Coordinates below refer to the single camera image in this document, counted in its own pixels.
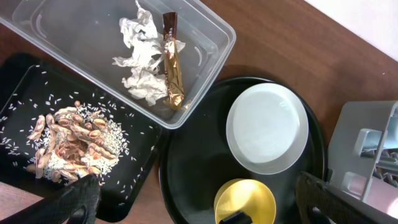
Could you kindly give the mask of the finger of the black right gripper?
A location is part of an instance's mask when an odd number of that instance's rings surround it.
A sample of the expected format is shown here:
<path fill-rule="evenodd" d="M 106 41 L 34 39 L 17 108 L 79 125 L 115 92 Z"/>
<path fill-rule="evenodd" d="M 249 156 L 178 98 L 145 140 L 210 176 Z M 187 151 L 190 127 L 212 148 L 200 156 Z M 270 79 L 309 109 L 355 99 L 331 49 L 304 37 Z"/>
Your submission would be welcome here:
<path fill-rule="evenodd" d="M 238 210 L 219 221 L 219 224 L 252 224 L 251 217 L 242 210 Z"/>

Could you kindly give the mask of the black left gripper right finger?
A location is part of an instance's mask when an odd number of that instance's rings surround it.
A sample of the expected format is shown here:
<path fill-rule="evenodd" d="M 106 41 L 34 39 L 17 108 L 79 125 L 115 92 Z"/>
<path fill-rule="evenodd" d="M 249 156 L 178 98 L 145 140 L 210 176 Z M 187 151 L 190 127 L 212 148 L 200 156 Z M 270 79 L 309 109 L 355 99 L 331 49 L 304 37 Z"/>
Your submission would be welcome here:
<path fill-rule="evenodd" d="M 303 223 L 376 223 L 366 204 L 307 172 L 299 175 L 295 198 Z"/>

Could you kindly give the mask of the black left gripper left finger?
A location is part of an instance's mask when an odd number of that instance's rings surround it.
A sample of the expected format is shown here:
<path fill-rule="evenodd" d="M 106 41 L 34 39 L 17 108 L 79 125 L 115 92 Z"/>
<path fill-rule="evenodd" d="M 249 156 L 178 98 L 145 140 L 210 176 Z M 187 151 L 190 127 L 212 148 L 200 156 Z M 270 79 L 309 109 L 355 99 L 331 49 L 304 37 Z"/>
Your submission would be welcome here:
<path fill-rule="evenodd" d="M 89 174 L 1 220 L 1 223 L 94 223 L 100 195 L 97 176 Z"/>

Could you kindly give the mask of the yellow bowl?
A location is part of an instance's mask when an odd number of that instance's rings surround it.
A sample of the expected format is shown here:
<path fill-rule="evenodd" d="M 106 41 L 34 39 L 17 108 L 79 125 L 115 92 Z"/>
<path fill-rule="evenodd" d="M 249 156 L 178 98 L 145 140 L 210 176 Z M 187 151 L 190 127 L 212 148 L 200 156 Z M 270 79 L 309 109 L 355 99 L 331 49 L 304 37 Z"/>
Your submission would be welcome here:
<path fill-rule="evenodd" d="M 213 210 L 215 222 L 242 210 L 252 223 L 273 224 L 277 206 L 271 190 L 254 179 L 233 179 L 223 184 L 217 191 Z"/>

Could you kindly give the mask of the food scraps and rice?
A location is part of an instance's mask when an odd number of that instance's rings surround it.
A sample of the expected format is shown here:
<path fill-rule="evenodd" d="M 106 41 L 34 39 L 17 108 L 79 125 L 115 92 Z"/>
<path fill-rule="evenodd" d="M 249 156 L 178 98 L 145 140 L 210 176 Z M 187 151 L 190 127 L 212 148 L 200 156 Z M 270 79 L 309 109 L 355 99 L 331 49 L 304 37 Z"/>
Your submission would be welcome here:
<path fill-rule="evenodd" d="M 54 113 L 40 115 L 28 135 L 43 141 L 25 169 L 36 179 L 70 184 L 88 174 L 100 176 L 115 166 L 123 151 L 116 123 L 80 101 Z"/>

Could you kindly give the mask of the grey round plate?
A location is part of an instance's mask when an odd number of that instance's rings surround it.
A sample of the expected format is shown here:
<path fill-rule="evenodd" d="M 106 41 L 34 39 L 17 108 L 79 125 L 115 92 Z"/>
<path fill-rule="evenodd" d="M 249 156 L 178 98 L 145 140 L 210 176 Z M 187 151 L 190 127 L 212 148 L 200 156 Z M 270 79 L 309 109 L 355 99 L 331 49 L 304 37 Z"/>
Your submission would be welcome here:
<path fill-rule="evenodd" d="M 247 170 L 273 175 L 290 168 L 307 144 L 309 124 L 302 101 L 290 89 L 261 83 L 244 90 L 226 120 L 226 139 Z"/>

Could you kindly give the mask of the gold foil wrapper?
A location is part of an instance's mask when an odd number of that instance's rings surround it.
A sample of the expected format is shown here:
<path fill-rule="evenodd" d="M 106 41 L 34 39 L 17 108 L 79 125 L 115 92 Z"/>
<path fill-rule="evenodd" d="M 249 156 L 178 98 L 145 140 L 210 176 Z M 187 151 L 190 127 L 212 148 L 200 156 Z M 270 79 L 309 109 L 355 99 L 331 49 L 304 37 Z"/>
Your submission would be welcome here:
<path fill-rule="evenodd" d="M 173 110 L 182 107 L 185 98 L 182 73 L 177 49 L 177 13 L 163 14 L 164 23 L 164 67 L 168 97 L 164 101 Z"/>

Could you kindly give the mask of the white paper napkin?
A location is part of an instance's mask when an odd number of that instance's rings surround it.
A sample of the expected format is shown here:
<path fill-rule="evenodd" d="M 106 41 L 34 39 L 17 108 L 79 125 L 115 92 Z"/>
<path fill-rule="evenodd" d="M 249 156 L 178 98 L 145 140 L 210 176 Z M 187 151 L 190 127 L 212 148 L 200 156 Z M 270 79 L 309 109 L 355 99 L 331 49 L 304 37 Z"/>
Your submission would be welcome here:
<path fill-rule="evenodd" d="M 132 55 L 114 57 L 113 64 L 131 69 L 131 76 L 122 79 L 130 95 L 154 106 L 157 100 L 168 95 L 166 76 L 159 72 L 159 64 L 164 61 L 164 37 L 157 31 L 151 12 L 142 8 L 138 1 L 135 3 L 136 18 L 119 20 L 123 42 L 132 49 Z"/>

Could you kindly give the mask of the pink plastic cup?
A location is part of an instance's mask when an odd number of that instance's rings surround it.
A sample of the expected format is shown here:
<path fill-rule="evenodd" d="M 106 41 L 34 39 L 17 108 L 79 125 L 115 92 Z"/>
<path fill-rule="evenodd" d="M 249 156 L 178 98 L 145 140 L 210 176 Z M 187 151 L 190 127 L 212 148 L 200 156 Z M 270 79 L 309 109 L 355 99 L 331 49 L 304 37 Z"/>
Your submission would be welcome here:
<path fill-rule="evenodd" d="M 352 172 L 347 172 L 343 179 L 342 188 L 347 194 L 360 200 L 366 182 L 367 178 Z M 376 177 L 372 177 L 371 187 L 367 191 L 368 197 L 365 203 L 397 218 L 397 193 L 397 188 Z"/>

